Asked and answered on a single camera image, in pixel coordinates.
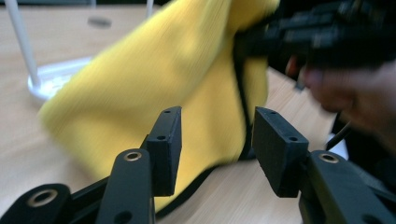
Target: screw hole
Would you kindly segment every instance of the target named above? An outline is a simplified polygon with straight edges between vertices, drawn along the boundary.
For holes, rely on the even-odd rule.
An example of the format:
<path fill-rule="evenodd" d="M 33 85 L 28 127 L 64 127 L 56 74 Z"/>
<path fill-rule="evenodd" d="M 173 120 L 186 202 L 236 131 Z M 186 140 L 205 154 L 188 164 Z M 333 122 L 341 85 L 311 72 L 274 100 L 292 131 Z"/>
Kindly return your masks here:
<path fill-rule="evenodd" d="M 52 202 L 57 195 L 58 191 L 55 189 L 44 189 L 30 197 L 27 204 L 31 207 L 40 207 Z"/>
<path fill-rule="evenodd" d="M 320 159 L 330 163 L 337 163 L 338 159 L 330 154 L 322 153 L 319 155 Z"/>
<path fill-rule="evenodd" d="M 118 213 L 115 217 L 114 217 L 114 223 L 116 224 L 125 224 L 128 223 L 131 219 L 132 219 L 132 213 L 128 212 L 128 211 L 123 211 Z"/>
<path fill-rule="evenodd" d="M 126 161 L 137 161 L 142 157 L 142 154 L 140 152 L 131 152 L 128 153 L 124 156 L 124 159 Z"/>

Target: white base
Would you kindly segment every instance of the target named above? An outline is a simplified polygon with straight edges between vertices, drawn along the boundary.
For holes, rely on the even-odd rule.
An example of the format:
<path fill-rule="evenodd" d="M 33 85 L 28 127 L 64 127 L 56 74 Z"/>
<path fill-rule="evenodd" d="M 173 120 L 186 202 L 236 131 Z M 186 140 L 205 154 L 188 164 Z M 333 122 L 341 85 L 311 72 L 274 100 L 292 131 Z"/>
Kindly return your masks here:
<path fill-rule="evenodd" d="M 87 57 L 38 67 L 37 77 L 40 84 L 34 85 L 31 76 L 29 76 L 27 83 L 30 93 L 40 104 L 44 104 L 90 60 L 91 57 Z"/>

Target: black cable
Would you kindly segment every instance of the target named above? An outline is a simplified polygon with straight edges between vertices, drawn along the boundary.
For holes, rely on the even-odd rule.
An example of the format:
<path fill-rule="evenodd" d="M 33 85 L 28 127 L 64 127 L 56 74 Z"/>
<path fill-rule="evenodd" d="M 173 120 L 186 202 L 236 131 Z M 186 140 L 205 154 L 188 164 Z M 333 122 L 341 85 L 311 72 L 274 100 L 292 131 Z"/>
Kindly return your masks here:
<path fill-rule="evenodd" d="M 329 151 L 333 147 L 335 147 L 338 143 L 340 143 L 351 131 L 350 124 L 346 124 L 340 132 L 338 132 L 332 139 L 329 140 L 326 144 L 326 150 Z"/>

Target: table surface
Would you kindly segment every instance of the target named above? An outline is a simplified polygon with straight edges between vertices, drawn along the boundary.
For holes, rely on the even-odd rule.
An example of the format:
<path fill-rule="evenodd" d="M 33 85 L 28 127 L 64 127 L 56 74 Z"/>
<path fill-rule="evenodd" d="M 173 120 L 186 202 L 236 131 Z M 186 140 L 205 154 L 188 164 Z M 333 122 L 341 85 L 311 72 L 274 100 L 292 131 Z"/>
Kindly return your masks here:
<path fill-rule="evenodd" d="M 21 7 L 38 65 L 92 56 L 132 31 L 145 19 L 143 6 Z M 111 20 L 90 26 L 88 18 Z M 24 192 L 64 183 L 75 192 L 94 180 L 43 131 L 27 88 L 27 69 L 7 11 L 0 7 L 0 216 Z M 307 91 L 268 69 L 266 107 L 279 112 L 321 149 L 333 116 L 322 112 Z M 279 199 L 260 165 L 243 161 L 215 170 L 197 192 L 157 223 L 301 223 L 298 199 Z"/>

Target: finger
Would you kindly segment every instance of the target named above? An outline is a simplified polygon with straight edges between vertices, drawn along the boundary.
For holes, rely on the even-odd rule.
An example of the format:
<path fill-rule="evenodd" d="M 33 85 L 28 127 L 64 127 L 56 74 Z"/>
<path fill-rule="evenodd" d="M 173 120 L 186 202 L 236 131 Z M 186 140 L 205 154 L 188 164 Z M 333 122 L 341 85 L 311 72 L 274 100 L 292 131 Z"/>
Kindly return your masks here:
<path fill-rule="evenodd" d="M 320 105 L 324 110 L 328 112 L 338 113 L 352 107 L 353 101 L 350 98 L 342 97 L 342 98 L 331 99 L 330 101 L 323 101 L 323 103 L 321 103 Z"/>
<path fill-rule="evenodd" d="M 304 82 L 308 87 L 318 87 L 324 91 L 355 93 L 364 91 L 373 77 L 367 69 L 354 70 L 318 70 L 307 68 Z"/>
<path fill-rule="evenodd" d="M 300 67 L 297 64 L 297 57 L 291 56 L 289 58 L 288 64 L 285 69 L 286 76 L 288 77 L 297 77 L 300 71 Z"/>

